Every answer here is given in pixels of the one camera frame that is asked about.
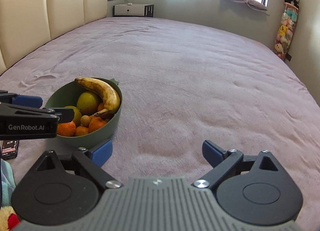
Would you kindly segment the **plush toy hanging organizer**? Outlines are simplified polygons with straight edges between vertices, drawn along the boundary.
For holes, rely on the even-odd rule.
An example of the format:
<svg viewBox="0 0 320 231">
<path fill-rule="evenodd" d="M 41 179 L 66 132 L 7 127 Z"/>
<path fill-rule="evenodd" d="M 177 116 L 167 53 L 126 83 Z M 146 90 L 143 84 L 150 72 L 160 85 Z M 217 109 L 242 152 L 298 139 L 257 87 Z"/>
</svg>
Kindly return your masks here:
<svg viewBox="0 0 320 231">
<path fill-rule="evenodd" d="M 273 52 L 285 60 L 289 50 L 299 14 L 300 0 L 284 0 L 284 11 L 277 31 Z"/>
</svg>

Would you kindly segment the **yellow spotted banana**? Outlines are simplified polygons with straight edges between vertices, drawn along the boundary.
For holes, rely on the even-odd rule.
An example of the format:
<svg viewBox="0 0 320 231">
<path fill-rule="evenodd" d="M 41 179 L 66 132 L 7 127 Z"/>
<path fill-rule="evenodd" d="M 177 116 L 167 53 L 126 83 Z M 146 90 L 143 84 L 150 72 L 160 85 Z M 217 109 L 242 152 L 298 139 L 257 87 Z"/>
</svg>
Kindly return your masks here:
<svg viewBox="0 0 320 231">
<path fill-rule="evenodd" d="M 92 115 L 98 117 L 105 114 L 115 114 L 120 108 L 121 99 L 117 91 L 107 82 L 96 78 L 75 78 L 74 80 L 79 86 L 89 90 L 102 99 L 104 108 Z"/>
</svg>

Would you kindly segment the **green colander bowl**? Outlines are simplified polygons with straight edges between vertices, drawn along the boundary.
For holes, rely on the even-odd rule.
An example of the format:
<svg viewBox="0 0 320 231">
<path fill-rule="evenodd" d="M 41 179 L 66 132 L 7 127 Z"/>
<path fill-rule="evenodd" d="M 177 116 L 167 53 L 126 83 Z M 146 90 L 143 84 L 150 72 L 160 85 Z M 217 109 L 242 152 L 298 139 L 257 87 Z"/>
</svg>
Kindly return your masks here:
<svg viewBox="0 0 320 231">
<path fill-rule="evenodd" d="M 120 107 L 117 109 L 116 113 L 113 115 L 112 118 L 110 118 L 110 121 L 107 122 L 107 124 L 102 128 L 80 137 L 65 137 L 57 135 L 56 138 L 54 138 L 56 143 L 60 143 L 65 147 L 74 147 L 76 149 L 78 147 L 86 147 L 87 149 L 91 149 L 97 144 L 102 143 L 103 141 L 107 141 L 113 135 L 120 119 L 122 108 L 122 93 L 120 88 L 118 87 L 118 83 L 116 83 L 114 79 L 99 80 L 108 83 L 118 93 L 120 98 Z M 76 105 L 76 102 L 80 97 L 80 94 L 84 93 L 85 91 L 86 89 L 78 85 L 75 81 L 70 82 L 67 85 L 64 85 L 63 87 L 58 89 L 56 92 L 54 92 L 52 96 L 48 99 L 44 107 L 63 108 L 67 105 Z"/>
</svg>

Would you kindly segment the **small tan round fruit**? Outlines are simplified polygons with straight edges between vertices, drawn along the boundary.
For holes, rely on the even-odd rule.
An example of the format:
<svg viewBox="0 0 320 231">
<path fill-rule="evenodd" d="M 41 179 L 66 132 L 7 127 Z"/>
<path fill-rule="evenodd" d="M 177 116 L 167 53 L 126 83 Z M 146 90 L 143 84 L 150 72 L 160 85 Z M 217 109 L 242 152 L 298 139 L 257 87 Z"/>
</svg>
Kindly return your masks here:
<svg viewBox="0 0 320 231">
<path fill-rule="evenodd" d="M 81 123 L 81 125 L 82 126 L 84 126 L 84 127 L 89 127 L 89 124 L 90 124 L 90 122 L 91 122 L 91 117 L 90 116 L 88 116 L 88 115 L 83 115 L 81 118 L 80 118 L 80 123 Z"/>
</svg>

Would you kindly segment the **white nightstand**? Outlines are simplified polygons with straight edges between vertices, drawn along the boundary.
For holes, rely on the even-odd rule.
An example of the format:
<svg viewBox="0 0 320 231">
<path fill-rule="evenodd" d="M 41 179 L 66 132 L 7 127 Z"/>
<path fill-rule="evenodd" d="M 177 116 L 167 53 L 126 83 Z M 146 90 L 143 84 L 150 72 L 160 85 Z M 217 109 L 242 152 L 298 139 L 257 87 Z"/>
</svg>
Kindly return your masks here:
<svg viewBox="0 0 320 231">
<path fill-rule="evenodd" d="M 153 4 L 127 3 L 113 7 L 113 17 L 153 17 Z"/>
</svg>

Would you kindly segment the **grey window cushion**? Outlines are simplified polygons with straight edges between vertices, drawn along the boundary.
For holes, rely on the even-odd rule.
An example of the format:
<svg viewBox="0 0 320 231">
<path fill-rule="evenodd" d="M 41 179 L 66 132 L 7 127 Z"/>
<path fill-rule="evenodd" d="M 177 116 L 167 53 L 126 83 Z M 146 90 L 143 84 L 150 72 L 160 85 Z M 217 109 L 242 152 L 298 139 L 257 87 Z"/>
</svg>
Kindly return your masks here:
<svg viewBox="0 0 320 231">
<path fill-rule="evenodd" d="M 230 0 L 235 3 L 241 3 L 247 5 L 249 8 L 256 10 L 256 11 L 267 11 L 267 7 L 264 6 L 262 3 L 257 2 L 255 0 Z"/>
</svg>

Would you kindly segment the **black smartphone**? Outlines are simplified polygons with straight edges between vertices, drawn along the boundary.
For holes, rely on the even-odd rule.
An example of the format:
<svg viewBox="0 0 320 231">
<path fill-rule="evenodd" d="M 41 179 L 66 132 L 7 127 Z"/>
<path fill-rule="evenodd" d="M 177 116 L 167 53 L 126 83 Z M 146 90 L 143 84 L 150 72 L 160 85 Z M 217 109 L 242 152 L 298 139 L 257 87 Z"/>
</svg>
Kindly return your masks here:
<svg viewBox="0 0 320 231">
<path fill-rule="evenodd" d="M 1 148 L 1 158 L 5 161 L 17 157 L 19 140 L 3 141 Z"/>
</svg>

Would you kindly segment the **yellow lemon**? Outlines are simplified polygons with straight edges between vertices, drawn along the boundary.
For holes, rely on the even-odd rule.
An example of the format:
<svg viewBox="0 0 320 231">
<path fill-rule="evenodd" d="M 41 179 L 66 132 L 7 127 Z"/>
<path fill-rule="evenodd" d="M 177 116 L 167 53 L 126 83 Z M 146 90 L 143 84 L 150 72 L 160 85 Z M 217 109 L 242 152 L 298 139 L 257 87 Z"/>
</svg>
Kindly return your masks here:
<svg viewBox="0 0 320 231">
<path fill-rule="evenodd" d="M 82 115 L 93 115 L 98 111 L 98 106 L 101 103 L 99 95 L 86 91 L 83 92 L 77 101 L 76 107 Z"/>
<path fill-rule="evenodd" d="M 71 108 L 74 111 L 74 118 L 73 118 L 73 122 L 75 123 L 76 127 L 81 125 L 80 119 L 82 117 L 81 112 L 79 111 L 79 109 L 76 106 L 65 106 L 65 108 Z"/>
</svg>

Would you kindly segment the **pink bed cover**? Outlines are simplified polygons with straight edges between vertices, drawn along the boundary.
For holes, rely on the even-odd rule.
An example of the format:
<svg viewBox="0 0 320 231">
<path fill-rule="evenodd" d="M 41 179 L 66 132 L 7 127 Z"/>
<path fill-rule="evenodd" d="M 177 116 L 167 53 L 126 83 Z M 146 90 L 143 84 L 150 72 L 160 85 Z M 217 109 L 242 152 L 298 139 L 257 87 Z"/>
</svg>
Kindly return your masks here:
<svg viewBox="0 0 320 231">
<path fill-rule="evenodd" d="M 269 150 L 304 196 L 297 222 L 319 227 L 319 106 L 263 44 L 159 18 L 105 18 L 32 52 L 1 75 L 1 89 L 47 101 L 89 76 L 119 82 L 123 105 L 103 168 L 134 176 L 184 176 L 211 167 L 209 139 L 247 155 Z"/>
</svg>

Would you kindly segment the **cream padded headboard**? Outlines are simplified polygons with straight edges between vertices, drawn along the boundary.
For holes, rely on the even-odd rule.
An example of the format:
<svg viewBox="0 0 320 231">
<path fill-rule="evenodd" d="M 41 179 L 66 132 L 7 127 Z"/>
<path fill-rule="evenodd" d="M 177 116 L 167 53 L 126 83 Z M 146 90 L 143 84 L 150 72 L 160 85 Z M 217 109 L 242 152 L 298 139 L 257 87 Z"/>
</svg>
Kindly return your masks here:
<svg viewBox="0 0 320 231">
<path fill-rule="evenodd" d="M 1 72 L 61 35 L 107 16 L 107 0 L 1 0 Z"/>
</svg>

